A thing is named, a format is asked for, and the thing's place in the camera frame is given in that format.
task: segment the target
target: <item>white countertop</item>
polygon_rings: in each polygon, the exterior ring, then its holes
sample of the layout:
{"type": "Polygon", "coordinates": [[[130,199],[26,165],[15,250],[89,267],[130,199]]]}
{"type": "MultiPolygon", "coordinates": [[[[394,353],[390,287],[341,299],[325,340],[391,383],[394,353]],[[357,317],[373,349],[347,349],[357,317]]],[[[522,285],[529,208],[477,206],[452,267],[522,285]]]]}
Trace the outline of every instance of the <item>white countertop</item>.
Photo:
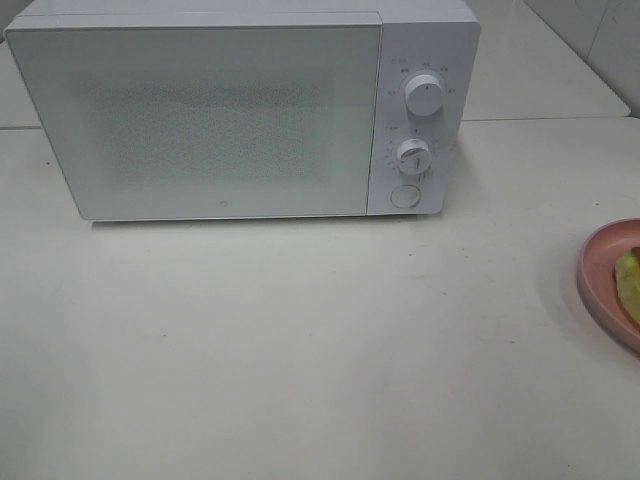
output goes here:
{"type": "MultiPolygon", "coordinates": [[[[482,23],[465,120],[623,117],[629,108],[522,0],[468,0],[482,23]]],[[[38,126],[6,44],[0,128],[38,126]]]]}
{"type": "Polygon", "coordinates": [[[438,217],[92,226],[0,132],[0,478],[638,478],[574,266],[640,212],[640,121],[460,140],[438,217]]]}

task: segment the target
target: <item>white microwave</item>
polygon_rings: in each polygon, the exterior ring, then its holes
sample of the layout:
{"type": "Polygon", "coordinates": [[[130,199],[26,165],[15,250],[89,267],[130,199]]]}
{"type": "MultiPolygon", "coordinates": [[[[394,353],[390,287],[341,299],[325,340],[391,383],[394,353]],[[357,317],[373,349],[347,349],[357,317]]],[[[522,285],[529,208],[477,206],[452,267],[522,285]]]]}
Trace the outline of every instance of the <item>white microwave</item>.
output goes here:
{"type": "Polygon", "coordinates": [[[462,0],[36,0],[5,36],[80,215],[441,210],[462,0]]]}

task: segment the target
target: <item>white knob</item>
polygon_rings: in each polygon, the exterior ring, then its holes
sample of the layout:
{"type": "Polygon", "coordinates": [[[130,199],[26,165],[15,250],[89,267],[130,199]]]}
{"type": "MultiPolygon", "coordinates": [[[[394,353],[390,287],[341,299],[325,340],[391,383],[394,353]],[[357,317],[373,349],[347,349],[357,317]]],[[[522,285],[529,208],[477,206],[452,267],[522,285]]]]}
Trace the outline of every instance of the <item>white knob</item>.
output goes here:
{"type": "Polygon", "coordinates": [[[422,140],[412,138],[402,142],[397,152],[398,168],[406,175],[420,175],[431,165],[431,150],[422,140]]]}
{"type": "Polygon", "coordinates": [[[407,108],[418,117],[428,117],[442,107],[444,85],[435,75],[421,73],[413,77],[404,88],[407,108]]]}

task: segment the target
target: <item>round button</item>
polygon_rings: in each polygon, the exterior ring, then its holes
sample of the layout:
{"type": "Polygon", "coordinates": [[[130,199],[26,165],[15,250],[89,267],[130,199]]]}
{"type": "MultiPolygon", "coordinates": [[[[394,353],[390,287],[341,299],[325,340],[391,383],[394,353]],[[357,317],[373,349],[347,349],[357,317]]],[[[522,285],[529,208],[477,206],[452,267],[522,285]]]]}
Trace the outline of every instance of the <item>round button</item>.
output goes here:
{"type": "Polygon", "coordinates": [[[444,85],[430,73],[421,73],[407,82],[404,99],[407,108],[418,117],[428,117],[442,107],[444,85]]]}
{"type": "Polygon", "coordinates": [[[420,203],[420,190],[413,185],[402,185],[391,193],[391,203],[398,208],[411,208],[420,203]]]}
{"type": "Polygon", "coordinates": [[[431,150],[427,142],[412,138],[400,144],[396,153],[398,168],[405,175],[420,175],[431,165],[431,150]]]}

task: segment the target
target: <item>plate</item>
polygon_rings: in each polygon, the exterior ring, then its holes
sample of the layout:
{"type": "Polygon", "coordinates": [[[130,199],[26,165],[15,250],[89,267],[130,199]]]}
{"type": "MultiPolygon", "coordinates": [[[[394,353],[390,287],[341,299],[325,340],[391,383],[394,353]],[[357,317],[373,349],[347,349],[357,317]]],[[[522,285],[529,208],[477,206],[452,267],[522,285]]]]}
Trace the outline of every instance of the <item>plate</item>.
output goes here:
{"type": "Polygon", "coordinates": [[[640,246],[640,218],[620,220],[596,230],[578,263],[578,288],[591,315],[615,339],[640,354],[640,329],[622,309],[615,280],[616,260],[640,246]]]}

